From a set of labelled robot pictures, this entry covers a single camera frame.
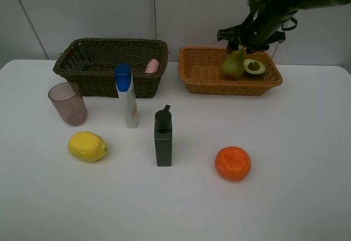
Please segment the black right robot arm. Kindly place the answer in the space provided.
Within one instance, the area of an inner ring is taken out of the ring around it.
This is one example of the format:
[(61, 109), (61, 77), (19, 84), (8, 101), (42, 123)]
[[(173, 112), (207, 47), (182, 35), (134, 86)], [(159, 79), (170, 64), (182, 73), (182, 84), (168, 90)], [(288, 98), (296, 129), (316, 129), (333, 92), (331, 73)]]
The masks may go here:
[(347, 5), (350, 0), (248, 0), (250, 13), (239, 25), (218, 30), (217, 40), (227, 41), (227, 52), (244, 47), (249, 53), (267, 51), (273, 43), (282, 43), (285, 33), (295, 26), (285, 27), (301, 9), (316, 9)]

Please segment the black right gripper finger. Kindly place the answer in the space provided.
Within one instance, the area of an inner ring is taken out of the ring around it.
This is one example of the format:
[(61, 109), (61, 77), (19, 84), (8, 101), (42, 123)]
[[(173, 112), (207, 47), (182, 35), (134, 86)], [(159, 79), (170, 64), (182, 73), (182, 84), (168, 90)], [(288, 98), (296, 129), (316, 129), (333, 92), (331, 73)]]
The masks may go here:
[(246, 48), (246, 54), (252, 54), (255, 53), (257, 50), (256, 49), (250, 49), (250, 48)]
[(227, 54), (230, 55), (235, 51), (238, 51), (238, 44), (235, 43), (234, 41), (228, 41), (227, 47)]

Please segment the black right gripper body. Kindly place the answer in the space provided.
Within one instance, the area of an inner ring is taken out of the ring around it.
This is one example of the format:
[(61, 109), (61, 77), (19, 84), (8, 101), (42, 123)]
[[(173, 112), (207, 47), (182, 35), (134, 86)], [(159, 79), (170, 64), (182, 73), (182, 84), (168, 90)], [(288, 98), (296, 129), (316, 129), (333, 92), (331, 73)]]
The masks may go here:
[(285, 41), (285, 33), (278, 30), (282, 18), (270, 5), (263, 4), (250, 12), (242, 24), (218, 30), (217, 40), (234, 41), (238, 48), (267, 50), (271, 44)]

